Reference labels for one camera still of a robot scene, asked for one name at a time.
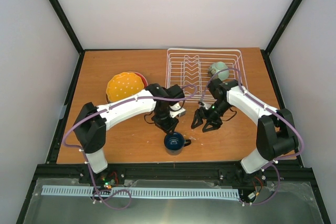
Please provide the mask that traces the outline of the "dark blue mug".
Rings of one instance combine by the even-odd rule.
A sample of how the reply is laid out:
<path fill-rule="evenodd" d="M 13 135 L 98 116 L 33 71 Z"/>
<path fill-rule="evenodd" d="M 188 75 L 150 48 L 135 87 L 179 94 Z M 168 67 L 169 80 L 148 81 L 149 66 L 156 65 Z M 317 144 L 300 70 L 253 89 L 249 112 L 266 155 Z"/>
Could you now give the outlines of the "dark blue mug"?
<path fill-rule="evenodd" d="M 185 139 L 179 132 L 169 133 L 164 138 L 164 147 L 168 154 L 178 155 L 184 147 L 191 145 L 190 139 Z"/>

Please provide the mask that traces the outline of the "green floral small bowl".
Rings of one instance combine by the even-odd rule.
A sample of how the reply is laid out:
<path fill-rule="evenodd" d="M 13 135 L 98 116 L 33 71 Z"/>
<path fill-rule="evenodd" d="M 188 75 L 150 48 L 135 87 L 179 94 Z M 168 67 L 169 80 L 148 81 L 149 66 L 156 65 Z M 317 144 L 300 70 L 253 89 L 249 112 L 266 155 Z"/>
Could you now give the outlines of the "green floral small bowl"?
<path fill-rule="evenodd" d="M 227 64 L 218 61 L 211 64 L 208 68 L 208 74 L 212 76 L 216 76 L 222 81 L 225 81 L 229 78 L 229 70 Z"/>

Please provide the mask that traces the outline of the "yellow polka dot plate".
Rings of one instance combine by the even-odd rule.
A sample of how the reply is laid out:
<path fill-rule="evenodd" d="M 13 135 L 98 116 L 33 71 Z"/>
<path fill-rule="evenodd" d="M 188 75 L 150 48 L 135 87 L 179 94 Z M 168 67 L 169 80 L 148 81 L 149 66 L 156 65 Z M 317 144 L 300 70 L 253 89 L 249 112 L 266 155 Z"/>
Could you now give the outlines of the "yellow polka dot plate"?
<path fill-rule="evenodd" d="M 144 89 L 144 84 L 134 72 L 116 74 L 108 81 L 106 97 L 108 102 L 117 102 L 137 94 Z"/>

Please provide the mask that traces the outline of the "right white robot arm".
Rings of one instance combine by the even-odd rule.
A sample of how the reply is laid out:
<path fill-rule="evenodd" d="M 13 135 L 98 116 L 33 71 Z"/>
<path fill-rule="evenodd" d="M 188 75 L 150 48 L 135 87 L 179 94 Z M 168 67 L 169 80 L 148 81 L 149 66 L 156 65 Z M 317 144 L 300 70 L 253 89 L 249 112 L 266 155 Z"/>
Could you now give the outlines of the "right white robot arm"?
<path fill-rule="evenodd" d="M 225 112 L 236 107 L 257 126 L 256 148 L 240 161 L 246 174 L 252 174 L 269 162 L 276 161 L 299 146 L 292 114 L 287 109 L 278 110 L 252 95 L 237 80 L 223 82 L 213 79 L 207 85 L 215 102 L 199 102 L 191 128 L 202 126 L 202 132 L 218 130 Z"/>

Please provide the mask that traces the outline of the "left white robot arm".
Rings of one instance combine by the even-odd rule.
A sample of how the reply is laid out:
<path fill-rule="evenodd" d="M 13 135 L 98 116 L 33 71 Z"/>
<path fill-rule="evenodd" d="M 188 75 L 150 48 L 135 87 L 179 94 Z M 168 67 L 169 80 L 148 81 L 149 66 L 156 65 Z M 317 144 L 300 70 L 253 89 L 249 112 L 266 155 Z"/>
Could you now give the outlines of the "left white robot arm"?
<path fill-rule="evenodd" d="M 108 130 L 134 116 L 153 112 L 154 125 L 166 134 L 172 133 L 178 117 L 185 113 L 179 105 L 184 98 L 183 89 L 177 84 L 166 89 L 155 83 L 118 102 L 100 106 L 85 104 L 73 131 L 91 166 L 91 178 L 100 184 L 108 180 L 108 162 L 103 151 Z"/>

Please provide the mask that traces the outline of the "red floral plate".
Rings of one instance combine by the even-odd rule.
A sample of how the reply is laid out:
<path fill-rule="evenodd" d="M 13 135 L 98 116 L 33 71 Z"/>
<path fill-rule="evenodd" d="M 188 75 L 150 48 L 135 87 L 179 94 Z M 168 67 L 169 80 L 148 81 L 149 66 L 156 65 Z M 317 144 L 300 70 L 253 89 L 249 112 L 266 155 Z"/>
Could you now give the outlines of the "red floral plate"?
<path fill-rule="evenodd" d="M 139 76 L 144 84 L 144 88 L 146 88 L 148 86 L 148 82 L 147 82 L 147 79 L 140 73 L 138 72 L 134 72 L 137 76 Z"/>

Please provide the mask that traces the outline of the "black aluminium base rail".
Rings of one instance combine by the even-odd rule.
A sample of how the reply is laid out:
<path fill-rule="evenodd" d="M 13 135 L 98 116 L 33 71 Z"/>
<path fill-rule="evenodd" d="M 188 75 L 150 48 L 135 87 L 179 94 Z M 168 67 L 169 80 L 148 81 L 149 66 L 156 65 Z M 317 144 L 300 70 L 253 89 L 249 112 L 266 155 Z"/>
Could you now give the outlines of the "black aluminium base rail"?
<path fill-rule="evenodd" d="M 282 161 L 276 168 L 268 168 L 252 175 L 243 174 L 237 162 L 219 163 L 155 163 L 155 164 L 109 164 L 107 169 L 94 174 L 97 184 L 109 178 L 117 178 L 120 184 L 125 180 L 204 180 L 219 185 L 250 186 L 255 178 L 262 182 L 311 182 L 316 179 L 311 168 L 304 168 L 295 161 Z"/>

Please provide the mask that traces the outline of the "right black frame post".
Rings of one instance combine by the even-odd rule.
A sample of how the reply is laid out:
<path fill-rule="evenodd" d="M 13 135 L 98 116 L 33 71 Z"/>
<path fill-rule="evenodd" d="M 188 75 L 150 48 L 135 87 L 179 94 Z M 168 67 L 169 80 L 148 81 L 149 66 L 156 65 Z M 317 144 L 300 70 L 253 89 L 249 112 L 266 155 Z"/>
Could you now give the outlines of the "right black frame post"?
<path fill-rule="evenodd" d="M 288 26 L 288 24 L 292 20 L 294 14 L 296 13 L 296 11 L 299 8 L 302 1 L 303 0 L 292 0 L 292 2 L 290 3 L 287 11 L 285 12 L 281 22 L 279 23 L 277 29 L 275 30 L 275 33 L 273 34 L 270 42 L 268 43 L 268 45 L 265 49 L 265 53 L 266 53 L 267 56 L 270 56 L 270 54 L 274 50 L 277 42 L 279 41 L 279 39 L 283 35 L 286 27 Z"/>

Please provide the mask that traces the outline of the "black frame post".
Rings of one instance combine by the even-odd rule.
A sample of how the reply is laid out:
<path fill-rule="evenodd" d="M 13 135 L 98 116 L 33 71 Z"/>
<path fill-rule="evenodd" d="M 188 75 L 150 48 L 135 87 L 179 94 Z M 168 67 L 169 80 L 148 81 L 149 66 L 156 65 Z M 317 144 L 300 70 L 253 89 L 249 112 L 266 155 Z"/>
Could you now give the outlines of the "black frame post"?
<path fill-rule="evenodd" d="M 71 40 L 74 48 L 76 49 L 78 54 L 81 54 L 84 52 L 84 49 L 73 29 L 73 27 L 71 26 L 59 0 L 48 0 L 54 10 L 54 12 L 56 13 L 58 19 L 60 20 L 62 26 L 64 27 L 69 39 Z"/>
<path fill-rule="evenodd" d="M 287 11 L 285 12 L 281 22 L 279 23 L 277 29 L 275 30 L 275 33 L 273 34 L 270 42 L 268 43 L 268 45 L 265 49 L 265 53 L 266 53 L 267 56 L 270 56 L 270 54 L 274 50 L 277 42 L 279 41 L 279 39 L 283 35 L 286 27 L 288 26 L 288 24 L 292 20 L 294 14 L 296 13 L 296 11 L 299 8 L 302 1 L 303 0 L 292 0 L 292 2 L 290 3 Z"/>

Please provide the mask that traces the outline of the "left black frame post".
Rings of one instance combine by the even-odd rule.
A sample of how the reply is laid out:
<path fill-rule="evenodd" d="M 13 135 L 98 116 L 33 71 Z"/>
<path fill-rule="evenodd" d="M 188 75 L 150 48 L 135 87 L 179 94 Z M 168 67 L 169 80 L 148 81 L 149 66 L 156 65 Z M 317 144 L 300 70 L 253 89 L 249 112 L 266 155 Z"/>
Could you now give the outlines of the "left black frame post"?
<path fill-rule="evenodd" d="M 59 0 L 48 0 L 54 10 L 54 12 L 56 13 L 58 19 L 60 20 L 62 26 L 64 27 L 69 39 L 71 40 L 74 48 L 76 49 L 78 54 L 81 54 L 84 52 L 84 49 L 73 29 L 73 27 L 71 26 Z"/>

